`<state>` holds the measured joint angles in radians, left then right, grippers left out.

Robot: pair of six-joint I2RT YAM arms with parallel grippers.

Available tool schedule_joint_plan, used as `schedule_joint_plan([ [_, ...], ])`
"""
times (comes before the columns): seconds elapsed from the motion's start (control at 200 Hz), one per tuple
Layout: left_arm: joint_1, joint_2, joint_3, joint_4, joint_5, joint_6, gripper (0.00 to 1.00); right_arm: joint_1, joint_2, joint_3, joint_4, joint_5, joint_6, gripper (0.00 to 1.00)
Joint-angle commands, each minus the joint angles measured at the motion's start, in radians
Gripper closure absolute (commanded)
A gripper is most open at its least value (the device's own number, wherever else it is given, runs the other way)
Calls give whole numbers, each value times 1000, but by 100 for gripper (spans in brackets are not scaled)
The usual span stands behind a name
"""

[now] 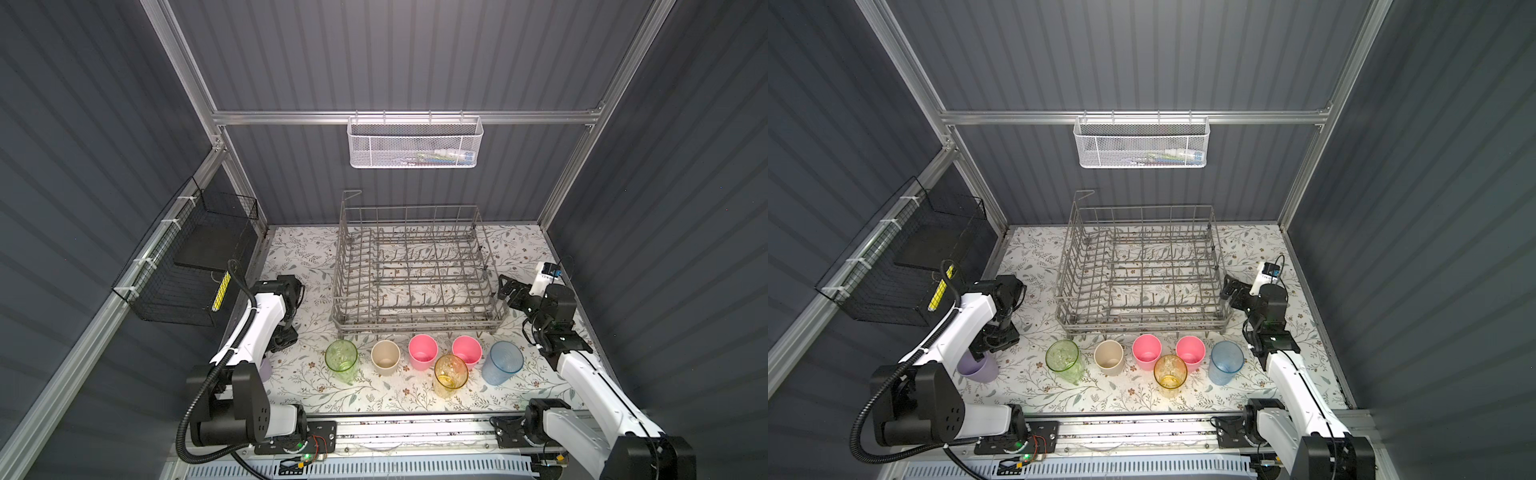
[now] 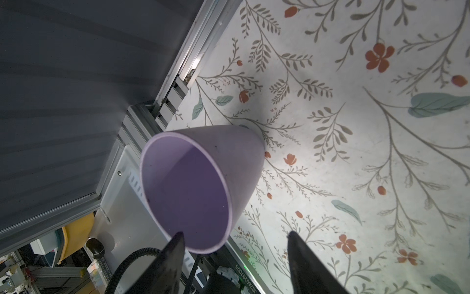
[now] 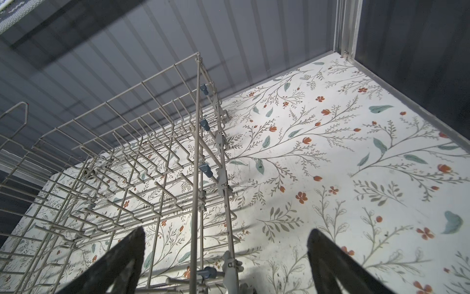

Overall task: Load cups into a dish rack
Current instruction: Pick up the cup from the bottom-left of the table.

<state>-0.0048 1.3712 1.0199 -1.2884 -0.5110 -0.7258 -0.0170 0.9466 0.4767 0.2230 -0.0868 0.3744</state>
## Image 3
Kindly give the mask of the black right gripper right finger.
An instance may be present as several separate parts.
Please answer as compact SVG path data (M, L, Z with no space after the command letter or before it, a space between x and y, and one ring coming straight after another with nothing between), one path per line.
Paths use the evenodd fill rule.
M313 282L319 294L341 294L343 289L349 294L391 294L393 292L320 230L313 229L310 232L307 249Z

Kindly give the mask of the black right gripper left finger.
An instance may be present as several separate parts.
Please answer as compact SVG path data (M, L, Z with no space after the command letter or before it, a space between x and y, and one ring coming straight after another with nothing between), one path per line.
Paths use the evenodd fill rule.
M137 227L59 294L133 294L144 262L145 232Z

